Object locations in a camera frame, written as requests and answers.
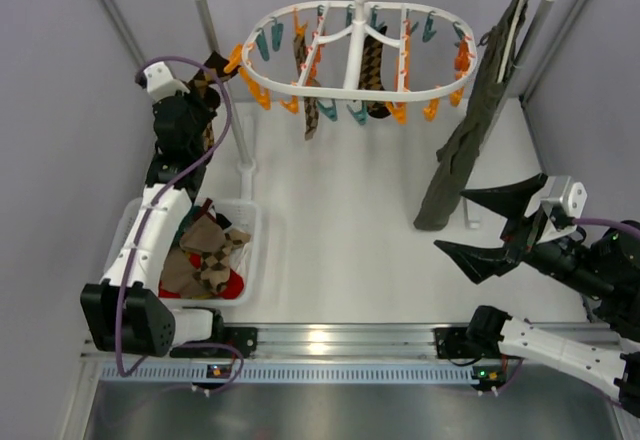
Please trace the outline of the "dark yellow argyle sock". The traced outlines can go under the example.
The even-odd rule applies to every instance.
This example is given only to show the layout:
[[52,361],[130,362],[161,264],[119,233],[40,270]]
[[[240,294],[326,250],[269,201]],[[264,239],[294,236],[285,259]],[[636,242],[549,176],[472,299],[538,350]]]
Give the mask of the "dark yellow argyle sock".
[[[223,57],[219,52],[213,51],[209,58],[205,61],[204,65],[207,68],[213,70],[222,82],[227,82],[238,72],[238,68],[235,68],[230,73],[226,73],[224,71],[224,68],[228,63],[228,59]],[[199,96],[204,101],[205,105],[214,117],[214,115],[216,114],[216,110],[221,104],[220,94],[213,88],[213,86],[215,85],[214,80],[202,69],[199,69],[197,73],[192,77],[192,79],[188,82],[188,85],[190,88],[195,88],[197,90]],[[215,138],[212,122],[209,122],[205,127],[205,130],[202,133],[202,140],[204,150],[208,150],[213,146]]]

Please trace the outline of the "teal reindeer sock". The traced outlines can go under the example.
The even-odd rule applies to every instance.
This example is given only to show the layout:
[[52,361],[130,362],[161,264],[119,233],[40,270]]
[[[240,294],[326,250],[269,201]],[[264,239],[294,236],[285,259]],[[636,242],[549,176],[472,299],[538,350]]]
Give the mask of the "teal reindeer sock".
[[181,220],[173,242],[178,243],[185,232],[201,217],[206,217],[212,222],[216,223],[216,214],[211,213],[211,209],[214,207],[213,200],[207,198],[203,203],[196,204],[191,207],[189,212]]

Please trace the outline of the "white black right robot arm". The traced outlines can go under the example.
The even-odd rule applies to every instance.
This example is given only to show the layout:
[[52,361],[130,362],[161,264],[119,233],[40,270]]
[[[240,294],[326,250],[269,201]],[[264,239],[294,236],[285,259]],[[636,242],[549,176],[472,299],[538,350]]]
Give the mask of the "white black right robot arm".
[[[526,265],[596,301],[595,315],[621,339],[639,342],[639,223],[587,218],[587,194],[570,177],[538,174],[462,197],[504,218],[501,246],[458,246],[452,257],[474,284]],[[477,349],[532,360],[598,390],[639,414],[639,351],[600,348],[554,334],[497,307],[479,306],[466,328]]]

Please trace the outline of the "white round clip hanger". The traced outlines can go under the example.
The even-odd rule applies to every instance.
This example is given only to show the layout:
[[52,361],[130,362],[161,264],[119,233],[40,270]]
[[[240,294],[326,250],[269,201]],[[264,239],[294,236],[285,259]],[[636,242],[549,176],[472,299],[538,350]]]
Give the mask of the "white round clip hanger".
[[[311,10],[316,12],[316,26],[311,31],[311,42],[302,49],[302,59],[297,62],[298,78],[282,83],[258,73],[253,66],[253,56],[255,51],[264,50],[264,42],[260,37],[267,24],[277,24],[282,18],[290,17],[294,30],[306,34],[308,25],[300,22],[299,14]],[[434,35],[433,23],[439,18],[451,23],[458,42],[453,60],[454,80],[446,85],[413,91],[410,89],[410,55],[416,23],[411,16],[418,13],[425,16],[422,24],[427,35]],[[396,51],[395,87],[391,90],[358,89],[363,44],[367,35],[382,42],[384,47]],[[342,85],[318,85],[316,77],[324,48],[344,38],[348,40],[348,50]],[[423,115],[426,120],[431,121],[437,114],[440,99],[448,97],[451,101],[459,101],[477,65],[477,48],[471,28],[461,18],[446,10],[403,2],[322,0],[289,5],[261,19],[244,43],[236,45],[232,50],[224,71],[230,73],[238,68],[237,73],[245,81],[249,92],[265,110],[271,108],[272,91],[291,97],[282,106],[292,113],[298,111],[298,103],[303,98],[359,101],[363,105],[366,101],[384,101],[392,117],[403,124],[406,122],[409,103],[426,103]]]

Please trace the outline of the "white plastic laundry basket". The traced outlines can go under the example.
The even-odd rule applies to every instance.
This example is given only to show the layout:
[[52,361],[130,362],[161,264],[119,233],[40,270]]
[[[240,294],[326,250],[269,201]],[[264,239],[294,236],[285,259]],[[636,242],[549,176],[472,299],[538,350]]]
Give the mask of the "white plastic laundry basket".
[[[112,244],[107,256],[104,272],[116,262],[121,249],[126,243],[127,237],[136,226],[136,217],[142,204],[142,198],[134,198],[125,207],[122,217],[116,228]],[[243,199],[219,199],[213,200],[215,211],[224,215],[233,227],[251,235],[247,246],[237,253],[231,254],[231,267],[243,280],[243,287],[238,295],[231,299],[222,297],[212,298],[177,298],[166,294],[159,295],[162,301],[170,308],[179,307],[209,307],[231,308],[245,303],[252,295],[256,285],[261,282],[260,261],[264,257],[261,241],[263,237],[263,212],[255,202]]]

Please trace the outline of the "olive green hanging garment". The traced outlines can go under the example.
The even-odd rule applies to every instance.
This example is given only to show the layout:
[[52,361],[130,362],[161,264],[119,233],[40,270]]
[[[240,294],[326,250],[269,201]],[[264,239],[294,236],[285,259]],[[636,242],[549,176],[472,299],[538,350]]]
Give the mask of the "olive green hanging garment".
[[437,169],[413,221],[419,231],[440,231],[468,184],[489,126],[514,71],[515,42],[526,19],[529,0],[511,0],[500,20],[479,45],[484,53],[464,119],[436,152]]

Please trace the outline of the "red sock in basket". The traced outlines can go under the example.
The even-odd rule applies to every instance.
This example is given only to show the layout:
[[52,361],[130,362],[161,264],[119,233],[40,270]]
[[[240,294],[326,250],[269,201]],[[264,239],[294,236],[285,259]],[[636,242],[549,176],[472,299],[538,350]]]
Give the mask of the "red sock in basket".
[[165,261],[160,277],[163,297],[233,300],[244,291],[242,276],[229,266],[214,263],[198,254],[177,254]]

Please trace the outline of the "brown black argyle sock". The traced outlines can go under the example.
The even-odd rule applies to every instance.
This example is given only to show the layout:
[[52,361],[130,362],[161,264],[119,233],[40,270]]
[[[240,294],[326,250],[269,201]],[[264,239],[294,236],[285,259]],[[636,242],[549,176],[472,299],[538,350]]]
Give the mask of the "brown black argyle sock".
[[[381,68],[384,44],[371,35],[367,35],[363,44],[358,89],[384,91]],[[384,101],[366,101],[369,116],[375,119],[388,118],[391,112]]]

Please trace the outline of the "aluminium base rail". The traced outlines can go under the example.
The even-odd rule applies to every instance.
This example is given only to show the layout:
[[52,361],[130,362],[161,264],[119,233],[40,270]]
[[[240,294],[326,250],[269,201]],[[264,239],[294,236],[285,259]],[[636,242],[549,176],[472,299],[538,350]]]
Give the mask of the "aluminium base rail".
[[[257,347],[251,359],[427,359],[436,356],[436,330],[462,324],[256,324]],[[596,347],[619,347],[603,323],[538,323],[537,328]],[[92,340],[82,359],[112,360]]]

